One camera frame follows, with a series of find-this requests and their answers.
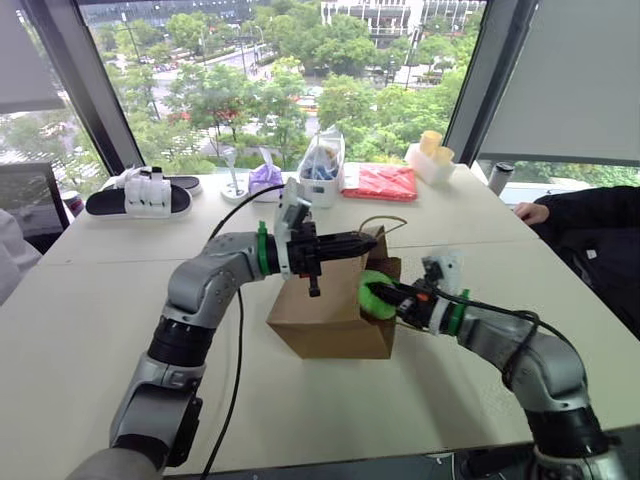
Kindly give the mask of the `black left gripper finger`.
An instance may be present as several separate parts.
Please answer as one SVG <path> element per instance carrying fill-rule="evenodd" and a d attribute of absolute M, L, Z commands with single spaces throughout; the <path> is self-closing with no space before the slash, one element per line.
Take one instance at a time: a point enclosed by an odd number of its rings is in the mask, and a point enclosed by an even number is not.
<path fill-rule="evenodd" d="M 327 242 L 333 248 L 374 248 L 377 239 L 365 232 L 348 231 L 327 236 Z"/>
<path fill-rule="evenodd" d="M 367 254 L 373 246 L 338 246 L 327 251 L 327 260 L 357 258 Z"/>

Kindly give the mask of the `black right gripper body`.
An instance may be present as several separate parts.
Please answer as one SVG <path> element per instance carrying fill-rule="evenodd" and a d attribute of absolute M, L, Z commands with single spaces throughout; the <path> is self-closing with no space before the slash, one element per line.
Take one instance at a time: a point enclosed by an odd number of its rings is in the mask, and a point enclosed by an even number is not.
<path fill-rule="evenodd" d="M 396 316 L 405 324 L 427 332 L 439 332 L 443 312 L 438 305 L 439 296 L 433 282 L 418 279 L 413 284 L 397 283 L 401 294 Z"/>

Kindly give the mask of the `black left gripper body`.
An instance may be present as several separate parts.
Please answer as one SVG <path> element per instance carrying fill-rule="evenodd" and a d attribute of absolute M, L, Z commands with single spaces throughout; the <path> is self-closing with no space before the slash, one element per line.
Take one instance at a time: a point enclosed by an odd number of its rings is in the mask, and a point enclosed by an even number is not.
<path fill-rule="evenodd" d="M 321 290 L 318 278 L 322 275 L 320 240 L 313 221 L 303 222 L 297 230 L 291 232 L 287 243 L 289 269 L 293 275 L 309 280 L 309 296 L 319 297 Z"/>

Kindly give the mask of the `bystander bare hand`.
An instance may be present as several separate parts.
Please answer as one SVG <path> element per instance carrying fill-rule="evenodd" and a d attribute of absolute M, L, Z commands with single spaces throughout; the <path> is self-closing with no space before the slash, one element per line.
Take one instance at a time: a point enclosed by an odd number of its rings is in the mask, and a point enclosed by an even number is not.
<path fill-rule="evenodd" d="M 516 205 L 513 208 L 513 213 L 528 226 L 542 224 L 550 216 L 547 206 L 527 202 Z"/>

